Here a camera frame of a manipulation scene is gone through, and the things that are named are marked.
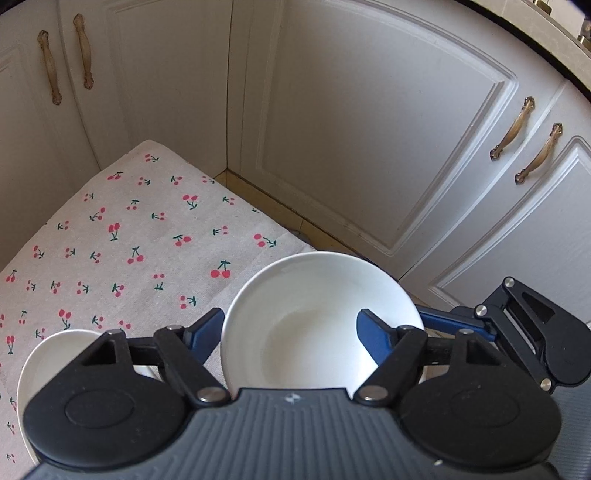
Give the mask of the cherry print tablecloth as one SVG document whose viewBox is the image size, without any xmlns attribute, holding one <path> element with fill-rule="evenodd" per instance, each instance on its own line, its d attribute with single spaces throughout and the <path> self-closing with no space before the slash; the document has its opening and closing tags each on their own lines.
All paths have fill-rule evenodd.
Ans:
<svg viewBox="0 0 591 480">
<path fill-rule="evenodd" d="M 70 329 L 149 336 L 228 308 L 303 241 L 165 146 L 147 140 L 98 173 L 1 274 L 1 475 L 32 466 L 17 384 L 33 349 Z"/>
</svg>

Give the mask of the white floral bowl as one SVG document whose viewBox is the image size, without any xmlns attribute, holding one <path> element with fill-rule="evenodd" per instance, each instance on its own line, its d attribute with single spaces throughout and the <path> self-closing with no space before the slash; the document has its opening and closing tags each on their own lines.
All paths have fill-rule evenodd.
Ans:
<svg viewBox="0 0 591 480">
<path fill-rule="evenodd" d="M 108 471 L 148 459 L 175 437 L 184 407 L 164 382 L 136 371 L 159 366 L 152 339 L 104 333 L 28 402 L 23 429 L 41 461 Z"/>
<path fill-rule="evenodd" d="M 390 327 L 424 326 L 398 282 L 360 258 L 318 251 L 263 268 L 225 316 L 221 367 L 228 390 L 355 392 L 377 368 L 356 333 L 363 309 Z"/>
</svg>

